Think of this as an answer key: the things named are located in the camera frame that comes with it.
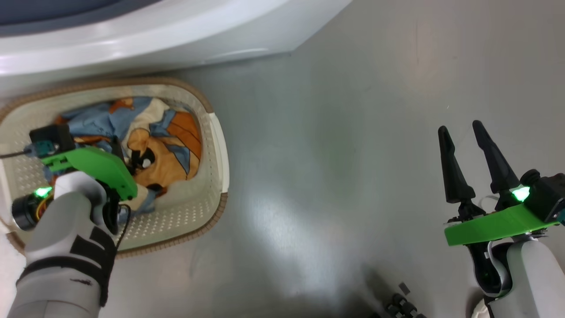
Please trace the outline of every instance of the clothing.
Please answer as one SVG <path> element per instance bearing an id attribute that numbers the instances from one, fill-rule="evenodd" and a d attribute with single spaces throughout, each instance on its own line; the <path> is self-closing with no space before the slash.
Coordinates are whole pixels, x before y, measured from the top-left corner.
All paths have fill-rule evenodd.
<path id="1" fill-rule="evenodd" d="M 110 141 L 118 137 L 138 187 L 137 198 L 126 202 L 133 212 L 152 212 L 154 200 L 168 186 L 190 180 L 198 171 L 202 144 L 196 121 L 187 110 L 158 98 L 103 102 L 63 113 L 55 123 L 67 124 L 79 147 L 111 152 Z M 46 178 L 54 181 L 48 170 Z"/>

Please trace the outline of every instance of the green 3d-printed part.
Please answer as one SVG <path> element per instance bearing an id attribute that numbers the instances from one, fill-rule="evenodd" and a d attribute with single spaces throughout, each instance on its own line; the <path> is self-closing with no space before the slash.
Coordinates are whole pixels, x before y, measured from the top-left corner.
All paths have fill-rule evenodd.
<path id="1" fill-rule="evenodd" d="M 543 223 L 524 204 L 463 222 L 445 229 L 449 246 L 489 242 L 544 229 L 558 222 Z"/>
<path id="2" fill-rule="evenodd" d="M 120 158 L 96 147 L 77 148 L 41 159 L 51 171 L 82 171 L 115 189 L 122 201 L 137 196 L 137 185 Z"/>

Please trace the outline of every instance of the cable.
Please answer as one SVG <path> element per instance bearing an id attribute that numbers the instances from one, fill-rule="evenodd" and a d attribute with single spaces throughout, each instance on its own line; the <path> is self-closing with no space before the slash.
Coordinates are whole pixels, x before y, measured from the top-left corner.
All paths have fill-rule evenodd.
<path id="1" fill-rule="evenodd" d="M 125 232 L 128 230 L 129 221 L 132 216 L 132 208 L 130 208 L 127 204 L 123 204 L 122 206 L 128 207 L 128 219 L 125 221 L 124 230 L 121 232 L 120 239 L 118 239 L 118 243 L 116 244 L 116 251 L 120 248 L 121 240 L 124 239 Z"/>
<path id="2" fill-rule="evenodd" d="M 21 156 L 21 155 L 24 155 L 24 154 L 28 154 L 31 151 L 32 151 L 31 149 L 26 149 L 26 150 L 14 152 L 14 153 L 0 154 L 0 159 L 6 159 L 6 158 L 11 158 L 11 157 Z"/>
<path id="3" fill-rule="evenodd" d="M 49 196 L 43 199 L 37 206 L 35 212 L 35 218 L 37 222 L 39 222 L 40 218 L 43 216 L 43 213 L 45 213 L 45 210 L 47 210 L 47 202 L 52 199 L 53 199 L 53 192 L 51 192 Z"/>
<path id="4" fill-rule="evenodd" d="M 481 208 L 482 210 L 484 210 L 484 208 L 483 208 L 483 200 L 486 199 L 486 198 L 488 198 L 488 199 L 493 199 L 494 201 L 498 201 L 498 199 L 500 199 L 500 198 L 499 198 L 498 196 L 496 196 L 496 195 L 487 195 L 487 196 L 482 197 L 482 198 L 479 200 L 479 203 L 477 204 L 477 205 L 479 206 L 479 208 Z"/>

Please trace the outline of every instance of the black strap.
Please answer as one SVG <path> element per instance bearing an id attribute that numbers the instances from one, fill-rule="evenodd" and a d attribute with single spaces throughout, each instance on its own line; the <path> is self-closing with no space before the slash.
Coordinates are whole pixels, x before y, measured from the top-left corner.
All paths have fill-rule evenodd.
<path id="1" fill-rule="evenodd" d="M 100 244 L 110 255 L 116 255 L 117 250 L 116 246 L 114 245 L 114 240 L 112 240 L 112 238 L 101 228 L 97 226 L 93 227 L 92 232 L 90 233 L 90 239 Z"/>
<path id="2" fill-rule="evenodd" d="M 102 272 L 107 273 L 111 265 L 110 256 L 102 247 L 86 240 L 82 237 L 76 237 L 71 247 L 71 254 L 84 256 L 98 263 L 102 267 Z"/>
<path id="3" fill-rule="evenodd" d="M 114 260 L 118 251 L 114 245 L 114 240 L 99 227 L 95 226 L 92 228 L 90 239 L 100 244 L 103 248 L 77 235 L 69 253 L 91 259 L 98 263 L 100 267 L 89 261 L 70 256 L 48 257 L 29 264 L 16 284 L 25 276 L 40 269 L 49 267 L 72 268 L 92 277 L 98 282 L 101 290 L 100 306 L 104 307 L 108 301 L 108 282 L 110 281 L 110 274 L 114 268 Z"/>
<path id="4" fill-rule="evenodd" d="M 108 301 L 108 279 L 102 269 L 89 261 L 75 259 L 69 256 L 54 256 L 48 257 L 46 259 L 35 261 L 29 264 L 24 272 L 21 274 L 16 285 L 26 277 L 27 275 L 38 271 L 40 269 L 51 268 L 51 267 L 61 267 L 61 268 L 72 268 L 78 270 L 79 272 L 92 277 L 100 285 L 100 306 L 104 307 Z"/>

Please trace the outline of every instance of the gray floor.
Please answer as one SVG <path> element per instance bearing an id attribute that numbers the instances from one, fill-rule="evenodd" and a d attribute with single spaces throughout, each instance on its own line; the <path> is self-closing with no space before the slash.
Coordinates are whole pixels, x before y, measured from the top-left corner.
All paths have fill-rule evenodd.
<path id="1" fill-rule="evenodd" d="M 465 317 L 476 286 L 442 233 L 457 206 L 437 129 L 478 199 L 490 178 L 473 119 L 518 175 L 563 171 L 564 12 L 560 0 L 358 0 L 292 55 L 169 73 L 220 118 L 228 207 L 198 240 L 118 261 L 101 317 L 361 317 L 371 290 L 401 281 L 428 317 Z M 565 231 L 550 235 L 565 264 Z"/>

